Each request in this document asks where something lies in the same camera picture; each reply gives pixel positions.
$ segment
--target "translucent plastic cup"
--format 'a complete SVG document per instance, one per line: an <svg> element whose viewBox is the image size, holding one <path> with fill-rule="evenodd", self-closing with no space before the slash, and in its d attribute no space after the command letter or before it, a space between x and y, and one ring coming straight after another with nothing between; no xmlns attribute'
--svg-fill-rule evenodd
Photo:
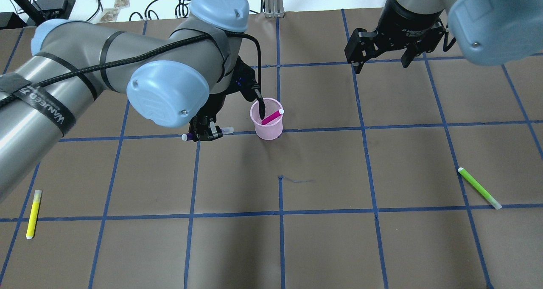
<svg viewBox="0 0 543 289"><path fill-rule="evenodd" d="M265 118L275 113L275 111L283 109L283 105L273 98L264 98L264 104L266 105ZM283 132L283 115L274 119L267 125L262 124L262 120L258 113L258 100L252 104L249 114L252 122L255 124L256 135L262 138L262 140L275 140L275 138L278 138Z"/></svg>

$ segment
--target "velcro strap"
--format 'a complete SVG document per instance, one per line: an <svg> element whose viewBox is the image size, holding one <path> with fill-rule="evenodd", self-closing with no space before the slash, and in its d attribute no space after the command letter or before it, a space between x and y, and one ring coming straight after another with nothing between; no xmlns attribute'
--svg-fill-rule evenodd
<svg viewBox="0 0 543 289"><path fill-rule="evenodd" d="M60 129L62 136L66 135L76 124L76 117L73 113L41 86L28 84L16 90L13 95L45 115Z"/></svg>

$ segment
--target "table surface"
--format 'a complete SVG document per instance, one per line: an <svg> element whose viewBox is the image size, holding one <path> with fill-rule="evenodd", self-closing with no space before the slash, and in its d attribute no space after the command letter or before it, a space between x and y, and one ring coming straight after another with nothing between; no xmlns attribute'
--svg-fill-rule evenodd
<svg viewBox="0 0 543 289"><path fill-rule="evenodd" d="M240 94L218 119L236 132L194 143L104 92L0 204L2 288L543 287L542 54L479 67L454 47L403 69L386 53L355 76L347 35L379 15L250 17L263 94L285 109L277 140ZM179 22L105 26L166 38ZM0 33L4 73L34 30ZM240 55L256 65L251 42Z"/></svg>

